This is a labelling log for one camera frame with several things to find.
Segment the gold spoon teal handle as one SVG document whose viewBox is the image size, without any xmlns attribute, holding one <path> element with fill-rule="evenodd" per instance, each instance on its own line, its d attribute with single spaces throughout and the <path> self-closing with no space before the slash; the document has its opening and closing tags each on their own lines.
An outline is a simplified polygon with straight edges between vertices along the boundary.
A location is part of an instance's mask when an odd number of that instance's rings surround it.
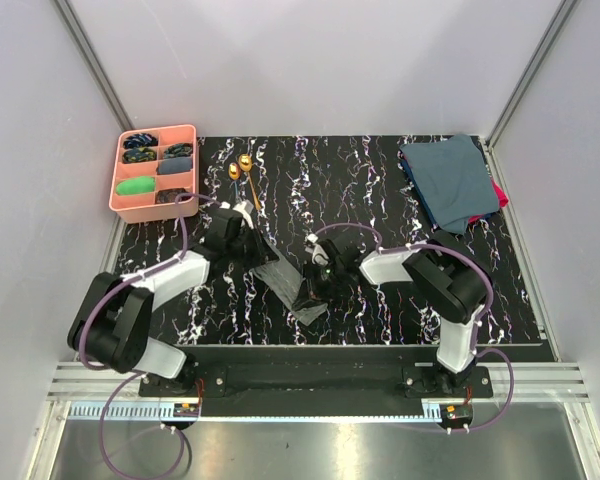
<svg viewBox="0 0 600 480">
<path fill-rule="evenodd" d="M 242 170 L 239 167 L 239 165 L 235 162 L 232 162 L 229 167 L 228 167 L 228 175 L 232 180 L 232 185 L 234 187 L 234 192 L 235 192 L 235 202 L 239 203 L 241 201 L 241 195 L 240 195 L 240 177 L 241 177 L 241 173 Z"/>
</svg>

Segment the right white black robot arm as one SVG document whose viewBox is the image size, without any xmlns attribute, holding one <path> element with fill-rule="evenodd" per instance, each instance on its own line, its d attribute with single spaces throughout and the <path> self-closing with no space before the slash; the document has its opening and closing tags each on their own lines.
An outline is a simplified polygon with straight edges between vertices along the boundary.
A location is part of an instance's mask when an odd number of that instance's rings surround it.
<svg viewBox="0 0 600 480">
<path fill-rule="evenodd" d="M 355 284 L 410 283 L 440 317 L 435 387 L 450 397 L 468 387 L 477 330 L 493 302 L 493 285 L 486 269 L 453 236 L 439 232 L 424 243 L 363 251 L 311 234 L 305 248 L 309 260 L 295 307 L 328 304 Z"/>
</svg>

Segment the grey stitched cloth napkin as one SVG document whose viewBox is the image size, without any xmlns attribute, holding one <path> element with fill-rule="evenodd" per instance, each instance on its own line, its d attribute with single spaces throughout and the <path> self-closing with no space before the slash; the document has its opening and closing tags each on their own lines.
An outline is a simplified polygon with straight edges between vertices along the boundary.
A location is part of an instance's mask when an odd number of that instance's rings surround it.
<svg viewBox="0 0 600 480">
<path fill-rule="evenodd" d="M 254 267 L 253 274 L 273 291 L 299 323 L 304 326 L 311 325 L 327 311 L 327 304 L 295 306 L 294 302 L 301 293 L 303 276 L 275 245 L 268 241 L 264 245 L 267 251 L 267 260 L 262 265 Z"/>
</svg>

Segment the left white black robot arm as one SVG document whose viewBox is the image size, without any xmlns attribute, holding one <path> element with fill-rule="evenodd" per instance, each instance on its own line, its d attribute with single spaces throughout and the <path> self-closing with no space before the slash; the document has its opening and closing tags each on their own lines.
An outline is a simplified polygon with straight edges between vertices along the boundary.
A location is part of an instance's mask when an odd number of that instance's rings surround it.
<svg viewBox="0 0 600 480">
<path fill-rule="evenodd" d="M 186 240 L 168 260 L 134 274 L 98 274 L 69 329 L 68 346 L 90 369 L 153 374 L 173 395 L 188 394 L 196 372 L 182 350 L 150 336 L 153 313 L 205 285 L 227 263 L 253 268 L 279 259 L 256 229 L 253 210 L 249 201 L 223 204 L 212 213 L 202 238 Z"/>
</svg>

